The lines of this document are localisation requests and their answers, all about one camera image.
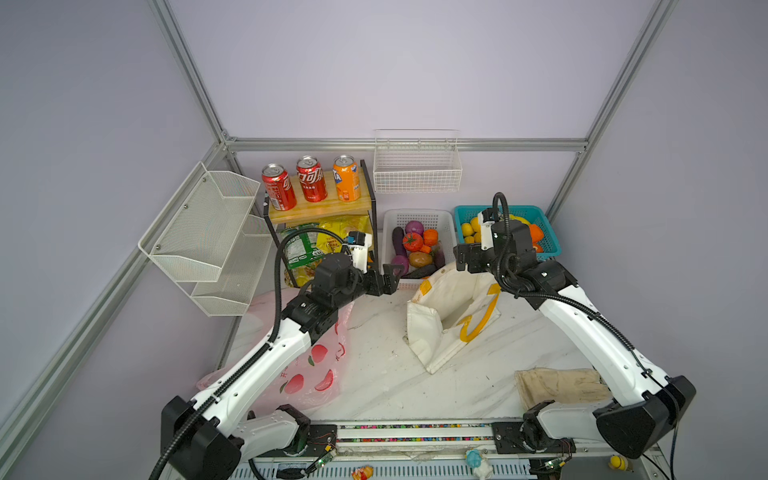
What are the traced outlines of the white canvas tote bag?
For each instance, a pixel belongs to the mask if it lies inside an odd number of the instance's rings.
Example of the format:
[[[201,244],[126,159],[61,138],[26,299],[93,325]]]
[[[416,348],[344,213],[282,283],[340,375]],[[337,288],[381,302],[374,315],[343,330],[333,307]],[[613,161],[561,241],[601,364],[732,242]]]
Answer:
[[[501,288],[489,273],[451,263],[422,281],[406,306],[406,343],[434,374],[497,318]]]

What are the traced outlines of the pink plastic grocery bag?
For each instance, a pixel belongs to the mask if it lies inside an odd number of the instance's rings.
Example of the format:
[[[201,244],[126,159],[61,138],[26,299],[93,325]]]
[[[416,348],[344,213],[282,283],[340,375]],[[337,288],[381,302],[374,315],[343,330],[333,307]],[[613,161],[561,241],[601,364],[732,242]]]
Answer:
[[[253,298],[241,320],[239,333],[231,347],[225,367],[196,383],[202,391],[234,369],[257,342],[267,336],[274,313],[274,294],[267,292]],[[278,406],[289,404],[300,411],[324,406],[341,390],[341,378],[348,364],[348,320],[353,305],[339,311],[338,321],[313,345],[290,363],[250,407],[256,415],[266,415]]]

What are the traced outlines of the red cola can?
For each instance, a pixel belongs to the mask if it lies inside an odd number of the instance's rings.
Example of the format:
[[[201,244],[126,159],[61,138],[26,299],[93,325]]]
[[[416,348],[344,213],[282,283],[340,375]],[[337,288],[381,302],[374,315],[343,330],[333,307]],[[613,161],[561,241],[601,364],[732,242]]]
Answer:
[[[325,200],[328,193],[320,162],[315,157],[303,156],[297,161],[296,169],[305,199],[310,203]]]
[[[271,206],[278,211],[289,211],[297,205],[297,198],[290,176],[278,164],[268,164],[262,169],[264,182]]]

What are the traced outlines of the orange soda can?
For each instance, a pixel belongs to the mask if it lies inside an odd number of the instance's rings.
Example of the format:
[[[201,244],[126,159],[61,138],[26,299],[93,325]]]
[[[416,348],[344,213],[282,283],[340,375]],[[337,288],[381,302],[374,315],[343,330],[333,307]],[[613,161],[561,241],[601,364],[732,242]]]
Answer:
[[[349,155],[340,155],[334,160],[333,176],[340,201],[354,202],[361,198],[358,164]]]

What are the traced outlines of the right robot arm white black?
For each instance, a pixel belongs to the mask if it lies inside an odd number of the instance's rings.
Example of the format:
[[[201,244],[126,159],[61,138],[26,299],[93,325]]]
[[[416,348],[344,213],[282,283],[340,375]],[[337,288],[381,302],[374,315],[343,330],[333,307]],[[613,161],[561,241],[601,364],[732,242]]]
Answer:
[[[557,260],[541,261],[528,226],[510,217],[503,193],[478,215],[481,241],[455,247],[456,266],[488,273],[504,293],[526,301],[572,341],[607,385],[606,401],[542,401],[523,416],[526,449],[546,450],[560,439],[602,441],[638,459],[675,434],[696,395],[684,376],[669,376],[603,316]]]

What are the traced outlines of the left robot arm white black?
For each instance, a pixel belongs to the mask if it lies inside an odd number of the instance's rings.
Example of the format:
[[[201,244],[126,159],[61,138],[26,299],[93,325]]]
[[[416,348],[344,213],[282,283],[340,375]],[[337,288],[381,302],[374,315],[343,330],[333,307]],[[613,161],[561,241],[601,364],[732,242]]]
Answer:
[[[289,405],[248,418],[255,401],[298,357],[310,351],[363,295],[393,294],[393,266],[370,264],[375,237],[352,231],[338,253],[326,255],[312,281],[288,303],[276,289],[275,317],[266,336],[227,373],[192,399],[170,400],[161,414],[161,453],[150,478],[171,466],[185,479],[227,479],[239,464],[294,444],[307,419]]]

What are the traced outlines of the orange fruit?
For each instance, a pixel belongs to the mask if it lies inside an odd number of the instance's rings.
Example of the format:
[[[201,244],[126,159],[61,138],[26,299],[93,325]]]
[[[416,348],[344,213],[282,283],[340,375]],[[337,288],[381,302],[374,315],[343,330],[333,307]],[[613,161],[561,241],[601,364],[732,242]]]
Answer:
[[[543,230],[538,225],[530,224],[529,232],[533,243],[539,243],[545,238]]]

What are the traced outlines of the green snack bag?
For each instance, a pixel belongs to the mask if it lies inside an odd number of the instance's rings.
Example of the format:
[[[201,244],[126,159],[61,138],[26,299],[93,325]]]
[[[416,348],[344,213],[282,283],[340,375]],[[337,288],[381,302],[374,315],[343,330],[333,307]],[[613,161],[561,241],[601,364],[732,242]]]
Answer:
[[[315,276],[315,270],[325,257],[326,253],[317,247],[318,232],[306,232],[307,228],[317,227],[310,223],[288,228],[282,232],[282,236],[300,231],[285,247],[284,254],[288,260],[289,272],[285,274],[286,283],[294,287],[303,287]]]

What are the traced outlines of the teal plastic fruit basket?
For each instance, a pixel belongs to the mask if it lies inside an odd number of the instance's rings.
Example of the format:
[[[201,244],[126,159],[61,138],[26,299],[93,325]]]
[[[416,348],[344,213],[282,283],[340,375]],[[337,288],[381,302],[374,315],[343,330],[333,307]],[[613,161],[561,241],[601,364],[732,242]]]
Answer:
[[[454,209],[454,220],[460,243],[480,240],[478,215],[486,209],[484,205],[460,205]],[[531,238],[539,260],[558,257],[562,253],[559,240],[544,212],[532,205],[510,205],[511,220],[519,220],[533,226]]]

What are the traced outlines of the purple onion bottom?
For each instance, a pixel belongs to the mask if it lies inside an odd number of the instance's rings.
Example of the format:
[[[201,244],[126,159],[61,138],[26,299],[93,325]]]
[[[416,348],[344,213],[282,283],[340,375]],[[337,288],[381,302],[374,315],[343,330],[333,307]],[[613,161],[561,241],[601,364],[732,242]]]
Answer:
[[[397,276],[403,276],[408,273],[410,269],[410,262],[407,256],[396,255],[390,262],[393,267],[394,274]]]

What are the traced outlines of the small orange vegetable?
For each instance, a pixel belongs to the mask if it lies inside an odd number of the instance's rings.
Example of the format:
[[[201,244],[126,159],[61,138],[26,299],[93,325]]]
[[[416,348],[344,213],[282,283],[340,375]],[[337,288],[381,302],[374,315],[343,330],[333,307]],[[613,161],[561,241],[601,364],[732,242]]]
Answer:
[[[439,234],[435,229],[427,229],[423,232],[423,242],[426,246],[435,246],[439,242]]]

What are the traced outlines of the brown potato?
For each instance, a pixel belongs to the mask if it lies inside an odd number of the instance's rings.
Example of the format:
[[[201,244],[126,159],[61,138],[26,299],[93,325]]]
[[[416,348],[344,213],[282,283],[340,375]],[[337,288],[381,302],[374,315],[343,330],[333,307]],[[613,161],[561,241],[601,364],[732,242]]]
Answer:
[[[421,251],[411,252],[408,259],[410,265],[415,269],[423,268],[433,263],[432,255]]]

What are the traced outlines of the purple onion top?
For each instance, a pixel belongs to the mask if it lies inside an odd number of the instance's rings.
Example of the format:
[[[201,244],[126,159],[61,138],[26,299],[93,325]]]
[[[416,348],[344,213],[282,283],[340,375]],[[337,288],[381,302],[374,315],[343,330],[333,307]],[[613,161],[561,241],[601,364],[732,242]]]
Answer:
[[[405,225],[404,231],[406,234],[415,233],[422,235],[425,231],[425,227],[420,221],[412,220]]]

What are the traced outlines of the orange bear toy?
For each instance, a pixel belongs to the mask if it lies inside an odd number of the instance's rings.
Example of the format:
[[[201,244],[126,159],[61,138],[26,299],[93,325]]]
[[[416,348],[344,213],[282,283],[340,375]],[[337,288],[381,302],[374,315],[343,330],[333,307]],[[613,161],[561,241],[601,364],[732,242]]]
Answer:
[[[371,480],[374,476],[374,468],[372,466],[363,466],[352,471],[351,478],[353,480]]]

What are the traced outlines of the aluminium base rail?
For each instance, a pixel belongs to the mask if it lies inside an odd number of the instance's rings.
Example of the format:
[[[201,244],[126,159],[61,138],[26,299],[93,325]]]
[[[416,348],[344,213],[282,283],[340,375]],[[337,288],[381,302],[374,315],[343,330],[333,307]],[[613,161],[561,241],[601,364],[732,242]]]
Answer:
[[[671,479],[659,448],[632,460],[599,441],[560,439],[546,450],[525,448],[522,421],[422,420],[316,423],[309,420],[291,446],[239,464],[227,479],[352,479],[372,466],[372,479],[476,479],[465,453],[489,461],[490,479]],[[631,471],[609,468],[612,455]]]

